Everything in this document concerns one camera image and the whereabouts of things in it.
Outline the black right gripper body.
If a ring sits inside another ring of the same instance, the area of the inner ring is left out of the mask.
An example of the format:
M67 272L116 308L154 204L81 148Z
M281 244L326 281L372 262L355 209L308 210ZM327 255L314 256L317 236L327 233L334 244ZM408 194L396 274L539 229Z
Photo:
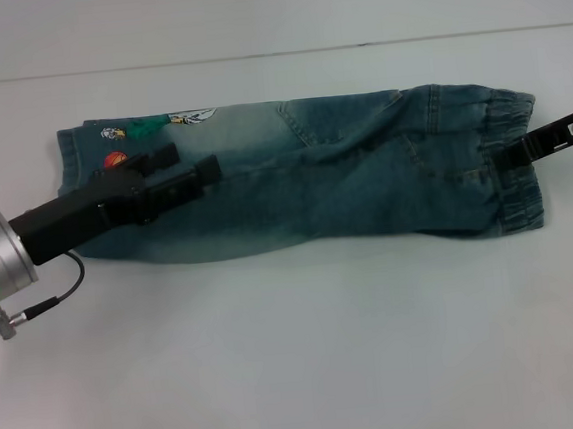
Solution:
M528 133L532 161L573 146L573 113Z

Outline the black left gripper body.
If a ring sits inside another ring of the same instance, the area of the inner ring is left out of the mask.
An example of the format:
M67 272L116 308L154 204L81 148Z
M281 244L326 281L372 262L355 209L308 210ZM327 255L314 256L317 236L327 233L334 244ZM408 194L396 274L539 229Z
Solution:
M139 156L95 171L87 183L11 219L33 263L46 262L115 227L141 221L144 203Z

